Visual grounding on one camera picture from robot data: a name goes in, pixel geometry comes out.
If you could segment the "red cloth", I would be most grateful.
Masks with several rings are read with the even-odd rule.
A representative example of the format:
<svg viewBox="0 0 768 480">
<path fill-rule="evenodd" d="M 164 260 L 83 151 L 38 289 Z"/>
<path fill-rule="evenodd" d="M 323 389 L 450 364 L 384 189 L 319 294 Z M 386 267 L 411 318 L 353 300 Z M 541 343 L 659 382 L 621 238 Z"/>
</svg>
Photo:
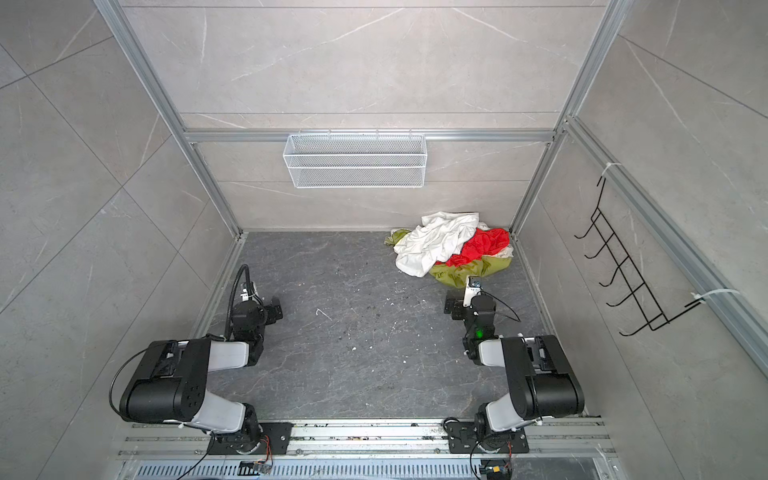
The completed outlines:
<svg viewBox="0 0 768 480">
<path fill-rule="evenodd" d="M 477 228 L 475 234 L 463 244 L 460 252 L 453 254 L 445 264 L 450 267 L 463 266 L 484 256 L 494 256 L 509 244 L 510 238 L 506 230 Z"/>
</svg>

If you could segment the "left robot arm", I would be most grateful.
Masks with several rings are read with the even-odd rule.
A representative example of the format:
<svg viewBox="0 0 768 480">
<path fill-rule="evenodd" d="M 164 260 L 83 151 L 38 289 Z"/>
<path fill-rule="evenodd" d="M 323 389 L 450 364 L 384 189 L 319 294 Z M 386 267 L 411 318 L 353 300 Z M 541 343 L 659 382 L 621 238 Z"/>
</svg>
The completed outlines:
<svg viewBox="0 0 768 480">
<path fill-rule="evenodd" d="M 126 422 L 175 424 L 207 432 L 215 446 L 250 454 L 266 445 L 255 408 L 227 400 L 208 387 L 211 373 L 255 366 L 266 327 L 283 318 L 274 297 L 262 304 L 245 299 L 227 314 L 224 337 L 154 341 L 140 359 L 118 402 L 110 406 Z"/>
</svg>

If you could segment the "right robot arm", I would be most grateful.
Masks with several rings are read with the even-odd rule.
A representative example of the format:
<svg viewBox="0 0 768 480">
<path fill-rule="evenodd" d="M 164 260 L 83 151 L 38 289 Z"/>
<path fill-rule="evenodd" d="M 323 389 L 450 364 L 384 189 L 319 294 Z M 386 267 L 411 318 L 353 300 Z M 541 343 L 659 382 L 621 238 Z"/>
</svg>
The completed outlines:
<svg viewBox="0 0 768 480">
<path fill-rule="evenodd" d="M 517 433 L 538 420 L 584 411 L 585 395 L 556 336 L 497 335 L 496 298 L 484 291 L 470 298 L 448 293 L 444 313 L 463 323 L 462 345 L 468 359 L 505 372 L 507 392 L 475 414 L 478 442 Z"/>
</svg>

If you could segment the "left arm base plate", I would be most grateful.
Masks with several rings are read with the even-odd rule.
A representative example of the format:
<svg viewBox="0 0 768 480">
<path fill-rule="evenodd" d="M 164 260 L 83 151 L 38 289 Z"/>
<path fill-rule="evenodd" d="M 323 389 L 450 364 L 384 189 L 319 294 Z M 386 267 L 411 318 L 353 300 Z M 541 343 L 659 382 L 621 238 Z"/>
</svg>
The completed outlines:
<svg viewBox="0 0 768 480">
<path fill-rule="evenodd" d="M 273 455 L 287 453 L 293 424 L 290 422 L 260 423 L 251 432 L 244 427 L 239 432 L 215 434 L 209 455 L 262 455 L 270 450 Z"/>
</svg>

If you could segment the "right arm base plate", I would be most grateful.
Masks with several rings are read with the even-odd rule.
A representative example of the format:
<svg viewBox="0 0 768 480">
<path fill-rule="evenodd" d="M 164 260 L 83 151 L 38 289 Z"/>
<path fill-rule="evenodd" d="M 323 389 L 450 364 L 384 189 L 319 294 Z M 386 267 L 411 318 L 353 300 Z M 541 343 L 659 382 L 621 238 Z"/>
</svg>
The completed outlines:
<svg viewBox="0 0 768 480">
<path fill-rule="evenodd" d="M 441 422 L 452 454 L 511 453 L 530 451 L 525 432 L 517 431 L 481 433 L 473 422 L 448 417 Z"/>
</svg>

